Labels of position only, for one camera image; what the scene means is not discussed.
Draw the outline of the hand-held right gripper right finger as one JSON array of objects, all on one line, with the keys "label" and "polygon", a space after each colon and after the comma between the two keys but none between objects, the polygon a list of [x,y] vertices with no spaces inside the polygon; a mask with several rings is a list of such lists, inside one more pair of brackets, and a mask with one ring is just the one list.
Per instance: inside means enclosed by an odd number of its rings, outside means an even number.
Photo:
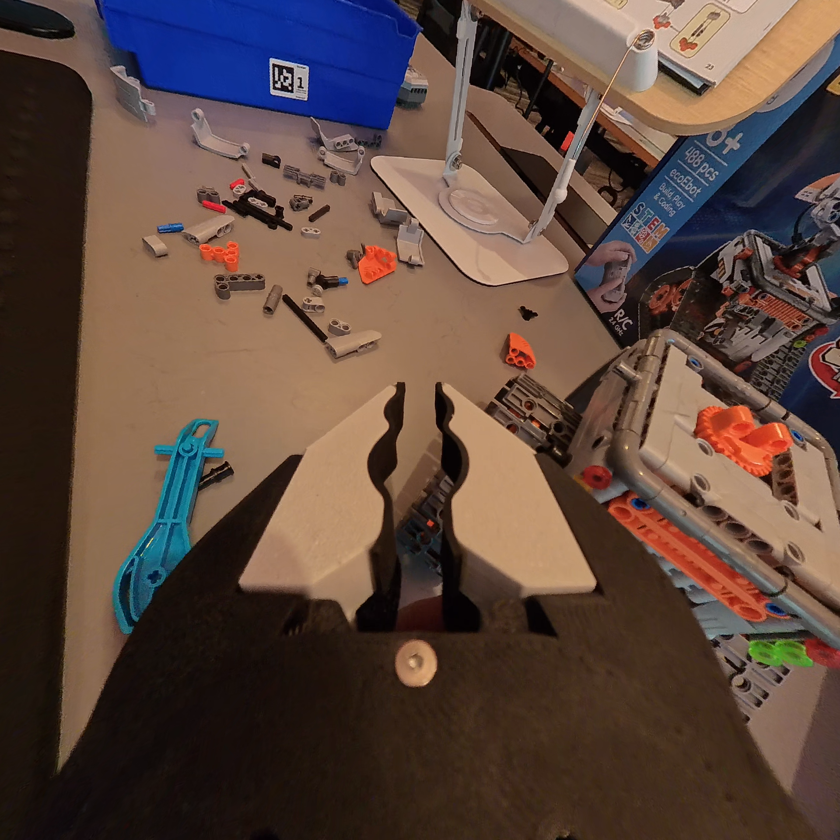
[{"label": "hand-held right gripper right finger", "polygon": [[551,629],[539,597],[590,594],[595,576],[534,452],[452,385],[435,386],[445,629]]}]

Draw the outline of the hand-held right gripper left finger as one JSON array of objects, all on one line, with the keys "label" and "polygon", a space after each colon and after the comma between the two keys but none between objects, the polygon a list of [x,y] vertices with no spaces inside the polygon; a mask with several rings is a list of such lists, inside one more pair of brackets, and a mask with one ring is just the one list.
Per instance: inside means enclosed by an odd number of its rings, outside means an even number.
[{"label": "hand-held right gripper left finger", "polygon": [[239,586],[334,601],[361,631],[391,631],[401,594],[393,499],[405,384],[388,385],[301,457]]}]

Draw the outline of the grey orange toy arm assembly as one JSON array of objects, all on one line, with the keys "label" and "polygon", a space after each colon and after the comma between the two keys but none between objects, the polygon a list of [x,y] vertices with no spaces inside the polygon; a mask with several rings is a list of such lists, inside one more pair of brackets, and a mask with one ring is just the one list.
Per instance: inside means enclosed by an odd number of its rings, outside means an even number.
[{"label": "grey orange toy arm assembly", "polygon": [[403,569],[428,572],[436,584],[443,580],[443,518],[453,489],[453,480],[436,464],[395,528],[395,546]]}]

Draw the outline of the grey orange tracked toy robot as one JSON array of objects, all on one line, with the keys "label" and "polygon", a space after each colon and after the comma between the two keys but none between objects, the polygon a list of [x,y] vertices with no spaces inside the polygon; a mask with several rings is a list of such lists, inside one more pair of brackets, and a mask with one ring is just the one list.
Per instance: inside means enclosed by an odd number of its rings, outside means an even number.
[{"label": "grey orange tracked toy robot", "polygon": [[531,375],[487,413],[552,456],[681,591],[747,721],[838,669],[838,467],[826,438],[671,329],[566,400]]}]

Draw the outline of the blue plastic parts bin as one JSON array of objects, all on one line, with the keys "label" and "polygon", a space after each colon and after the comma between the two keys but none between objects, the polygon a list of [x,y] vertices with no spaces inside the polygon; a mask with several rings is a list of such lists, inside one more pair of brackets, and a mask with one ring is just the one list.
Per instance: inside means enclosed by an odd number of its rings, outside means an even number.
[{"label": "blue plastic parts bin", "polygon": [[148,88],[389,128],[421,28],[391,1],[102,1]]}]

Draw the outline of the blue plastic brick separator tool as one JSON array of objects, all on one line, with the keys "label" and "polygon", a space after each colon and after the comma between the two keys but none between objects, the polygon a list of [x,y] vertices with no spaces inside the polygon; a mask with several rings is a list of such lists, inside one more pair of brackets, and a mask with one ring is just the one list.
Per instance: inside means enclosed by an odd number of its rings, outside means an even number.
[{"label": "blue plastic brick separator tool", "polygon": [[121,633],[131,634],[154,594],[192,545],[192,519],[205,460],[224,457],[212,447],[218,421],[197,418],[186,425],[173,445],[154,452],[168,456],[161,495],[151,525],[122,563],[112,588],[112,602]]}]

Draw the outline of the light grey panel piece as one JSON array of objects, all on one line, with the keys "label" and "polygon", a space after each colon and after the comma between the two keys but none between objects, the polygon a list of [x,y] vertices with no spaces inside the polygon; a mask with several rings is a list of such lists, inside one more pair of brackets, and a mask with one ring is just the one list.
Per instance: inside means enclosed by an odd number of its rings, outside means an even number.
[{"label": "light grey panel piece", "polygon": [[331,335],[324,346],[335,360],[358,354],[374,348],[382,339],[382,333],[375,330]]},{"label": "light grey panel piece", "polygon": [[212,239],[229,235],[233,227],[234,219],[231,216],[216,215],[185,227],[182,236],[191,245],[206,245]]}]

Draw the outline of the black long axle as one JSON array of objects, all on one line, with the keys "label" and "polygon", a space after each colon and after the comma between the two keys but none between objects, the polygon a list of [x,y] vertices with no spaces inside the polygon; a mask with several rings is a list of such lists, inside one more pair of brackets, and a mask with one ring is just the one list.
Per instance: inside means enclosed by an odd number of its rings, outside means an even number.
[{"label": "black long axle", "polygon": [[327,334],[320,330],[320,327],[310,319],[309,315],[288,294],[284,293],[281,299],[292,314],[321,344],[325,344],[328,341]]}]

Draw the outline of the dark grey bent beam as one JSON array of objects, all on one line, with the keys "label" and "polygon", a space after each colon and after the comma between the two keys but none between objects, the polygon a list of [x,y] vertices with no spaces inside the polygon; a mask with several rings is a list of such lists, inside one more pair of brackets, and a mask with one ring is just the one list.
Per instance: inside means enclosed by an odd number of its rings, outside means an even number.
[{"label": "dark grey bent beam", "polygon": [[234,292],[263,291],[266,279],[260,274],[218,274],[213,279],[215,295],[219,300],[229,300]]}]

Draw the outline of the wooden book stand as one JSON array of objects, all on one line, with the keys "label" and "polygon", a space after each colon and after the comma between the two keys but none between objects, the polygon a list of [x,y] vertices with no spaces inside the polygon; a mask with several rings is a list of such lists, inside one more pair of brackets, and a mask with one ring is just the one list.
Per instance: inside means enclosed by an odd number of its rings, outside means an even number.
[{"label": "wooden book stand", "polygon": [[[549,197],[530,224],[463,162],[469,75],[480,14],[538,49],[588,91],[582,124]],[[543,231],[568,192],[574,163],[607,99],[674,135],[727,129],[749,116],[838,34],[838,2],[797,2],[713,91],[657,80],[656,34],[607,2],[463,2],[443,160],[377,155],[371,168],[457,268],[491,287],[561,275],[565,256]]]}]

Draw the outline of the orange translucent piece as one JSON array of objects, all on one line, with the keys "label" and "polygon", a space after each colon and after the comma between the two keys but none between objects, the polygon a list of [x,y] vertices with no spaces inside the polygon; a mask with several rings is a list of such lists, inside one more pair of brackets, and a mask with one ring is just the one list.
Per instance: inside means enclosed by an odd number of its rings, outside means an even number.
[{"label": "orange translucent piece", "polygon": [[367,286],[393,273],[396,266],[396,253],[379,246],[367,245],[362,251],[357,270],[362,283]]}]

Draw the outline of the black long connector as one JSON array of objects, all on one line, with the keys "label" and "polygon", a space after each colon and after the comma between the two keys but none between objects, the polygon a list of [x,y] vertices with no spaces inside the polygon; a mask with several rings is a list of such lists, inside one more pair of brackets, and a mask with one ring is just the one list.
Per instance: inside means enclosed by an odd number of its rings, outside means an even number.
[{"label": "black long connector", "polygon": [[255,218],[270,229],[284,228],[288,231],[293,230],[293,226],[285,220],[285,211],[282,205],[276,205],[274,208],[254,206],[247,200],[247,196],[253,194],[255,194],[254,191],[248,191],[237,196],[234,201],[223,200],[222,204],[237,215]]}]

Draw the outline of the dark blue robot kit box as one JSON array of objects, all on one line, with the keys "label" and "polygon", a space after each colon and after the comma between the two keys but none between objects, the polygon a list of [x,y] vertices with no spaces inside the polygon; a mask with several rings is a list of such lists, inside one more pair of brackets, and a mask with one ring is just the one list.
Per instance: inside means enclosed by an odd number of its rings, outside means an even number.
[{"label": "dark blue robot kit box", "polygon": [[686,337],[838,440],[838,77],[678,141],[575,271],[619,347]]}]

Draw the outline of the grey motor block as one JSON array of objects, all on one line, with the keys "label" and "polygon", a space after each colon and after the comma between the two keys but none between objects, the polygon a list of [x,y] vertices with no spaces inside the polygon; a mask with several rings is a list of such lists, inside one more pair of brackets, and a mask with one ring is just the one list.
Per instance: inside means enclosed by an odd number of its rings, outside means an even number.
[{"label": "grey motor block", "polygon": [[409,64],[397,92],[397,106],[404,109],[418,109],[425,103],[427,94],[428,82],[425,75]]}]

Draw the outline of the black rounded pad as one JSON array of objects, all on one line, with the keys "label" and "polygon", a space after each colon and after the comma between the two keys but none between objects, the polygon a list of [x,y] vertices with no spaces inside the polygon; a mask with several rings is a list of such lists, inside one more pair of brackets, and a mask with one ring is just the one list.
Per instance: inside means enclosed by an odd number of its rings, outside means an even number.
[{"label": "black rounded pad", "polygon": [[42,39],[69,39],[74,24],[57,11],[23,1],[1,2],[1,29]]}]

